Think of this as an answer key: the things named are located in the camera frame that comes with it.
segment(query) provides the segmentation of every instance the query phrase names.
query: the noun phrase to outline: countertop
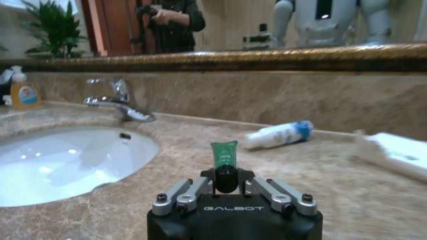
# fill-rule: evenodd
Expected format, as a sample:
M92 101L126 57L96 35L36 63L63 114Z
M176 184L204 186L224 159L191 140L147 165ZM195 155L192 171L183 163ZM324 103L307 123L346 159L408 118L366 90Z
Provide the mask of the countertop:
M151 123L122 122L111 110L47 104L30 111L0 107L0 142L43 129L107 126L154 138L160 152L131 176L46 204L0 208L0 239L143 240L156 194L212 167L211 142L243 140L262 125L156 114ZM247 151L238 164L311 193L323 213L323 239L424 240L427 184L352 157L350 134L315 131L311 141Z

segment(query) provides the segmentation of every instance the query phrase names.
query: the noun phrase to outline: faucet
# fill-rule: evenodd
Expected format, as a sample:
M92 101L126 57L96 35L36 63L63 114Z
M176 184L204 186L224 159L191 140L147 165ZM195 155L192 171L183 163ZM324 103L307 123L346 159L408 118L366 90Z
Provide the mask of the faucet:
M88 79L88 84L95 84L104 81L104 79ZM130 93L128 84L123 79L112 79L111 86L115 92L115 96L88 96L83 103L92 107L114 107L123 113L126 120L138 121L143 123L152 122L156 120L155 116L146 110L136 109L131 106L130 100L134 98Z

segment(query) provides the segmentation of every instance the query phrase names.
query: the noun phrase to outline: green toothpaste tube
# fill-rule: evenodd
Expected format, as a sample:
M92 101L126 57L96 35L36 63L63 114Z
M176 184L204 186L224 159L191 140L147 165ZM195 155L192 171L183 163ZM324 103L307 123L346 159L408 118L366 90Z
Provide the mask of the green toothpaste tube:
M215 187L228 194L236 190L238 178L238 141L212 142L214 165L215 165Z

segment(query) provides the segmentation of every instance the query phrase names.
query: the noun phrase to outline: backsplash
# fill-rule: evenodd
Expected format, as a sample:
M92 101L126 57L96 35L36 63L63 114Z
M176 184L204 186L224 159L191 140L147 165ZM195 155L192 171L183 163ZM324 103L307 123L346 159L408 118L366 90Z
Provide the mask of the backsplash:
M86 80L123 78L136 103L152 112L262 124L311 120L320 130L364 129L427 140L427 75L31 72L28 78L48 101L110 96L107 83L94 86Z

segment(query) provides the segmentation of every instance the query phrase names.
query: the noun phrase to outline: yellow liquid soap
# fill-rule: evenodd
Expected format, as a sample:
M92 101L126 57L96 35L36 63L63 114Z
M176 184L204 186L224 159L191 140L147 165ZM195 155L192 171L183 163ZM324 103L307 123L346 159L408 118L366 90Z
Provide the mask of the yellow liquid soap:
M27 75L23 73L22 66L12 66L12 85L11 98L12 106L16 109L32 109L40 106L40 95L27 80Z

